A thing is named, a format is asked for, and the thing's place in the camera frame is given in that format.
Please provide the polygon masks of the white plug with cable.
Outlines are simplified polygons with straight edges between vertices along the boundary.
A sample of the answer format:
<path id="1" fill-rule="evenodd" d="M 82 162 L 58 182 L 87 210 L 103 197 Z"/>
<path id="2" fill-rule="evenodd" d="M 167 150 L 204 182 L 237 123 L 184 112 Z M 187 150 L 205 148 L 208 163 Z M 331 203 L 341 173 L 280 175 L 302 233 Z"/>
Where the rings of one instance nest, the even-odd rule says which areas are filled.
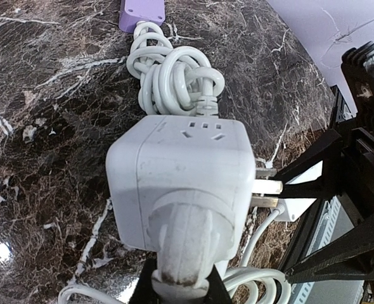
<path id="1" fill-rule="evenodd" d="M 213 194 L 193 189 L 165 194 L 154 207 L 151 222 L 159 223 L 159 216 L 164 219 L 167 207 L 170 215 L 158 234 L 157 268 L 150 279 L 153 290 L 166 303 L 198 303 L 209 292 L 207 277 L 213 266 L 224 260 L 226 252 L 233 246 L 235 227 L 229 220 L 231 210 Z M 249 288 L 251 294 L 245 303 L 257 301 L 257 281 L 266 287 L 266 294 L 258 303 L 276 300 L 277 287 L 272 279 L 281 283 L 282 291 L 277 303 L 288 303 L 290 299 L 291 285 L 278 270 L 241 266 L 229 269 L 226 275 L 223 283 L 230 296 L 238 286 Z M 58 303 L 68 303 L 73 294 L 101 303 L 123 303 L 80 284 L 63 288 L 58 295 Z"/>

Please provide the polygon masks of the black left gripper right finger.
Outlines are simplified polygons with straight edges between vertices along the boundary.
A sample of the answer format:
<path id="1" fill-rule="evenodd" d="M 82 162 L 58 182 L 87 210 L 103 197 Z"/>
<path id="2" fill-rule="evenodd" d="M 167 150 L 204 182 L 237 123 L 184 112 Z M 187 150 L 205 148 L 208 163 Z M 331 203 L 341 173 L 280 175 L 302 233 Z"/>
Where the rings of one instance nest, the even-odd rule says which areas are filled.
<path id="1" fill-rule="evenodd" d="M 207 278 L 209 290 L 205 296 L 205 304 L 232 304 L 232 299 L 226 290 L 226 287 L 219 275 L 216 266 L 213 266 L 210 275 Z"/>

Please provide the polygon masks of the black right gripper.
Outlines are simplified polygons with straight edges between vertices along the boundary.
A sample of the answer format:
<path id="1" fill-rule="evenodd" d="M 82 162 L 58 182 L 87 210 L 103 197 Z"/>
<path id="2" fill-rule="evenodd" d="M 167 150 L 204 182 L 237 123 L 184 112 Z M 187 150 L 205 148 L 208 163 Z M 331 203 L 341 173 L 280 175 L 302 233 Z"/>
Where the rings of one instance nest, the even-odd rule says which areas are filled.
<path id="1" fill-rule="evenodd" d="M 334 129 L 326 130 L 275 175 L 275 180 L 283 183 L 278 197 L 328 200 L 340 196 L 355 226 L 371 225 L 374 224 L 374 42 L 346 51 L 341 69 L 357 113 L 351 115 L 341 91 L 334 86 Z M 322 169 L 316 177 L 290 183 L 319 163 Z"/>

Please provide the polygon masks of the white cube socket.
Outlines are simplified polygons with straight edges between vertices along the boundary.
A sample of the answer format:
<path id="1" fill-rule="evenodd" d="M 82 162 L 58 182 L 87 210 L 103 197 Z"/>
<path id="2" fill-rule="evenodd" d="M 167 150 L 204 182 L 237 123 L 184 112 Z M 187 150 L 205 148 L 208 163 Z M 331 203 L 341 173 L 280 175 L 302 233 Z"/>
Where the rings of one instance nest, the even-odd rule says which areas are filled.
<path id="1" fill-rule="evenodd" d="M 209 210 L 221 244 L 234 253 L 255 194 L 277 196 L 280 181 L 260 179 L 237 120 L 148 115 L 106 154 L 106 176 L 121 241 L 157 251 L 172 207 Z"/>

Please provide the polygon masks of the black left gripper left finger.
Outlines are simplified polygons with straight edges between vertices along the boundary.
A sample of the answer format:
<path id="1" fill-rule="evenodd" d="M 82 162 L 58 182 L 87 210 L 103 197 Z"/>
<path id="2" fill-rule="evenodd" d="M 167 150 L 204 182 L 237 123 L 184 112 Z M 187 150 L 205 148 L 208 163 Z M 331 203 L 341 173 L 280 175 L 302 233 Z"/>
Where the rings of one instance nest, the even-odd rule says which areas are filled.
<path id="1" fill-rule="evenodd" d="M 157 268 L 156 261 L 145 261 L 139 275 L 138 283 L 129 300 L 129 304 L 156 304 L 158 295 L 152 287 L 152 274 Z"/>

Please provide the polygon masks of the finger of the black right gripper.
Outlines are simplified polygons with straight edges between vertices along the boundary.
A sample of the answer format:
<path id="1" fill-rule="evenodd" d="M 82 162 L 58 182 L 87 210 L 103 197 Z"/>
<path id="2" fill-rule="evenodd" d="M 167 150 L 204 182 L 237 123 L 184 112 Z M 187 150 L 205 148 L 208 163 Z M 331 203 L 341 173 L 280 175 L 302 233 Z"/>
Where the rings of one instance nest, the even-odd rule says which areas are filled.
<path id="1" fill-rule="evenodd" d="M 374 280 L 374 215 L 286 272 L 291 283 Z"/>

